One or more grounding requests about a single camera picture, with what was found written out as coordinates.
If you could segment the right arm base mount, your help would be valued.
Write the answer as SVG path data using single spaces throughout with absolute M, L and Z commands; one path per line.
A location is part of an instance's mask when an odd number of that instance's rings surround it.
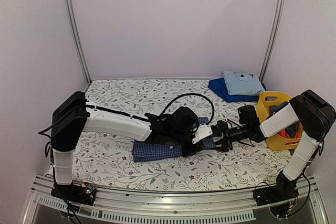
M 282 184 L 270 186 L 266 182 L 259 183 L 253 190 L 253 198 L 257 206 L 270 207 L 271 214 L 278 218 L 287 218 L 297 203 L 299 192 L 296 185 L 283 188 Z

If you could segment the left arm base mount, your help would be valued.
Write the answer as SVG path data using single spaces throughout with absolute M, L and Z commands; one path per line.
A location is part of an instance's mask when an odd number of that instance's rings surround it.
M 96 193 L 96 186 L 89 183 L 81 185 L 58 185 L 54 183 L 51 191 L 53 197 L 60 198 L 66 202 L 75 202 L 88 206 L 93 206 Z

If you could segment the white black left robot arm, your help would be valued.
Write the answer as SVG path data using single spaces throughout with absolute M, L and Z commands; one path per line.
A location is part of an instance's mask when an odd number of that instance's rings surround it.
M 58 192 L 67 200 L 78 195 L 72 184 L 72 156 L 83 132 L 125 136 L 152 144 L 172 143 L 182 147 L 186 155 L 199 149 L 199 142 L 212 135 L 209 124 L 201 124 L 197 115 L 182 106 L 172 114 L 146 113 L 140 117 L 101 107 L 89 101 L 85 93 L 76 91 L 52 114 L 51 149 Z

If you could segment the blue checkered button shirt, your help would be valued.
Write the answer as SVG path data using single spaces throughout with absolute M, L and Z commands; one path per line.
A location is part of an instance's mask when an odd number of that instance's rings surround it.
M 207 117 L 198 118 L 200 125 L 208 122 Z M 203 139 L 201 142 L 201 150 L 210 150 L 215 147 L 211 137 Z M 182 157 L 182 148 L 177 145 L 160 145 L 145 142 L 134 141 L 132 150 L 133 161 L 135 163 L 144 163 L 151 161 L 159 161 L 167 158 Z

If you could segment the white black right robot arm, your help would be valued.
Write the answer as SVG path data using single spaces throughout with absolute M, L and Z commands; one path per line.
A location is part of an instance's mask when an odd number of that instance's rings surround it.
M 220 151 L 227 152 L 232 142 L 249 139 L 256 143 L 278 135 L 298 145 L 287 166 L 277 177 L 271 190 L 276 201 L 291 194 L 290 183 L 297 180 L 311 163 L 325 136 L 335 122 L 335 109 L 312 90 L 306 90 L 279 105 L 269 107 L 270 115 L 261 121 L 252 105 L 238 108 L 239 124 L 218 121 L 211 127 L 212 135 L 220 137 Z

